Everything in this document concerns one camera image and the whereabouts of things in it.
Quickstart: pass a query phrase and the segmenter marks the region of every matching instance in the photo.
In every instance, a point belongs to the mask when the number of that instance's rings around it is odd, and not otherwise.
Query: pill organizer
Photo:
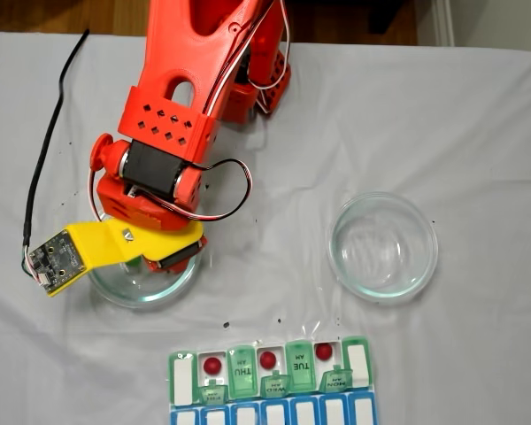
[[[171,425],[377,425],[368,342],[238,345],[169,356]]]

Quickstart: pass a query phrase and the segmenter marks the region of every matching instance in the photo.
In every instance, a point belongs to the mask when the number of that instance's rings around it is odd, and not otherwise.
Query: robotic arm
[[[288,30],[285,55],[278,51]],[[74,223],[27,254],[31,275],[55,295],[96,267],[142,256],[153,272],[182,272],[206,239],[202,221],[237,211],[251,191],[237,159],[201,166],[220,119],[245,123],[257,105],[270,113],[290,78],[283,0],[151,0],[141,78],[119,123],[128,139],[103,134],[90,155],[89,201],[97,222]],[[190,106],[173,101],[182,82]],[[245,172],[242,202],[221,215],[196,214],[202,173],[225,162]],[[92,197],[95,173],[104,170]]]

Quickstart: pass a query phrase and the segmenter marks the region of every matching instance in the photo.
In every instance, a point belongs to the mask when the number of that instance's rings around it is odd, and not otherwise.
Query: circuit board
[[[62,288],[86,267],[66,230],[29,254],[34,270],[48,294]]]

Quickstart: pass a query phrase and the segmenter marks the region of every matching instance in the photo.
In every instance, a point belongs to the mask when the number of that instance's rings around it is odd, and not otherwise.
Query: black cable
[[[39,158],[37,159],[37,164],[35,165],[34,176],[32,177],[32,182],[29,185],[29,191],[27,192],[26,217],[24,219],[23,231],[24,239],[22,242],[22,246],[29,246],[29,239],[32,235],[32,215],[34,214],[35,191],[37,190],[37,183],[39,182],[40,175],[42,174],[43,163],[45,162],[45,157],[47,156],[47,150],[50,147],[51,135],[53,134],[53,129],[55,128],[59,113],[61,112],[61,106],[63,105],[63,81],[65,80],[65,74],[67,73],[71,62],[73,62],[74,57],[81,48],[82,44],[87,39],[88,35],[89,29],[87,28],[85,29],[85,32],[82,33],[82,36],[77,42],[77,44],[74,46],[73,51],[65,62],[65,66],[63,66],[63,70],[61,71],[61,75],[59,76],[59,98],[57,100],[57,104],[55,105],[53,115],[51,116],[50,124],[47,127],[47,131],[45,132],[45,137],[43,138],[42,151],[39,153]]]

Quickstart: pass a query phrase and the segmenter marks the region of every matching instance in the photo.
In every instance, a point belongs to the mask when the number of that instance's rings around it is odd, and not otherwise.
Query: screw
[[[128,242],[132,242],[134,240],[134,235],[132,235],[132,232],[129,228],[125,228],[122,230],[122,235],[124,236],[124,239],[126,239]]]

